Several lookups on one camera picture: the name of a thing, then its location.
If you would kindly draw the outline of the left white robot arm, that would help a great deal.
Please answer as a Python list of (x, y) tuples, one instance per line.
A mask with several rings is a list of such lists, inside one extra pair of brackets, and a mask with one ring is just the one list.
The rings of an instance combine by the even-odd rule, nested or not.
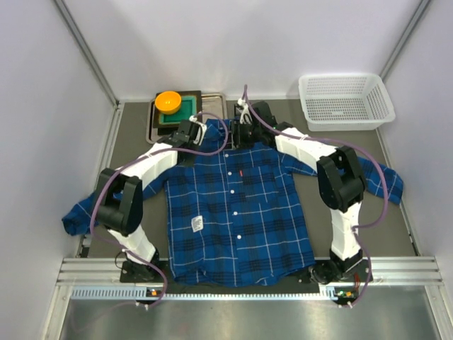
[(104, 169), (98, 177), (93, 199), (94, 221), (104, 226), (126, 253), (123, 283), (151, 282), (158, 276), (159, 251), (142, 226), (143, 190), (163, 172), (184, 162), (184, 149), (197, 150), (207, 126), (196, 118), (182, 120), (178, 129), (160, 138), (136, 161), (118, 170)]

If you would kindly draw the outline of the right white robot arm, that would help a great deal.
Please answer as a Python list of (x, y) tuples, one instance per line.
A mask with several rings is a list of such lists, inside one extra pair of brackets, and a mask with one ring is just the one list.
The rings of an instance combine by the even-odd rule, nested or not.
[(249, 106), (239, 99), (234, 106), (231, 134), (235, 148), (262, 142), (316, 172), (319, 195), (331, 212), (333, 240), (330, 259), (312, 266), (310, 276), (321, 284), (345, 278), (363, 258), (354, 228), (358, 224), (366, 181), (355, 150), (310, 140), (291, 124), (278, 123), (264, 101)]

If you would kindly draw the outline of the blue plaid shirt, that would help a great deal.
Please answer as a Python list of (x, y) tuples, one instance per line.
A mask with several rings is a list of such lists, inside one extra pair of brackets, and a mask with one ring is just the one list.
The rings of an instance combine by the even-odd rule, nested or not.
[[(262, 142), (233, 149), (231, 122), (208, 120), (198, 149), (184, 149), (188, 158), (143, 190), (144, 200), (166, 194), (170, 270), (181, 283), (272, 285), (315, 263), (293, 176), (316, 172)], [(365, 191), (399, 203), (401, 177), (363, 149), (354, 150)], [(63, 217), (68, 234), (101, 225), (91, 217), (94, 195)]]

